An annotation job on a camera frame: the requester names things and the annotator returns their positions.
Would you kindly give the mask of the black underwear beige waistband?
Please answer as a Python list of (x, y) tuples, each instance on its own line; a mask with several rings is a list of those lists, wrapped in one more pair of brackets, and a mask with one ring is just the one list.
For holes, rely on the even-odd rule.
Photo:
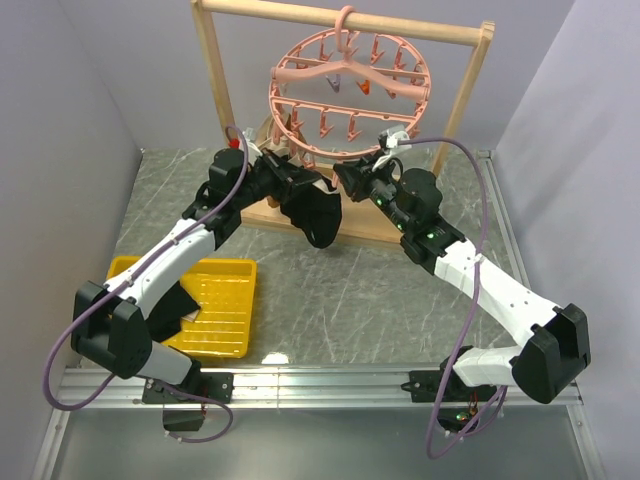
[(334, 242), (341, 225), (341, 195), (328, 178), (320, 176), (311, 183), (295, 186), (280, 202), (280, 212), (313, 247), (324, 249)]

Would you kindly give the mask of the pink round clip hanger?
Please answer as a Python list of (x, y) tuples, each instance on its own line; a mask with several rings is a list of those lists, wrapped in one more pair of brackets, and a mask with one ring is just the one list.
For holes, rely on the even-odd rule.
[(271, 70), (268, 104), (273, 141), (312, 168), (319, 157), (342, 161), (372, 152), (362, 134), (400, 125), (410, 138), (431, 94), (431, 72), (406, 39), (350, 29), (343, 7), (331, 28), (295, 44)]

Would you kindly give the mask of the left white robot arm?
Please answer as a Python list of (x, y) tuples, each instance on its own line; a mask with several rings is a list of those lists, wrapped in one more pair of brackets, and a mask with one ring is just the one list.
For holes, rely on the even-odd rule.
[(128, 270), (78, 291), (72, 349), (117, 377), (153, 378), (176, 400), (192, 401), (202, 388), (196, 363), (153, 340), (149, 314), (184, 273), (234, 233), (244, 209), (267, 197), (286, 204), (324, 186), (320, 173), (268, 150), (255, 161), (239, 149), (217, 152), (208, 180), (170, 233)]

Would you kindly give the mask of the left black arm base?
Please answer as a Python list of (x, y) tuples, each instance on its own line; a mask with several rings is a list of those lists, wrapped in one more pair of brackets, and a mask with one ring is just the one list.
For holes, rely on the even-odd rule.
[[(147, 379), (142, 393), (143, 405), (162, 407), (165, 434), (185, 443), (205, 443), (225, 435), (232, 427), (234, 414), (229, 408), (234, 390), (231, 372), (202, 373), (195, 384), (174, 386), (159, 380)], [(221, 430), (211, 437), (193, 438), (204, 426), (209, 407), (226, 414)]]

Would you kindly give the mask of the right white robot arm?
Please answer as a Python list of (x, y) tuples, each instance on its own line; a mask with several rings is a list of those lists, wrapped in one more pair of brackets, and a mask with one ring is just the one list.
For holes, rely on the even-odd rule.
[(395, 179), (392, 165), (378, 168), (366, 159), (333, 170), (352, 201), (369, 200), (390, 220), (413, 263), (475, 299), (514, 340), (508, 348), (463, 348), (440, 377), (448, 397), (460, 400), (485, 385), (516, 386), (549, 404), (590, 364), (585, 312), (535, 294), (478, 252), (440, 215), (443, 195), (431, 172), (412, 168)]

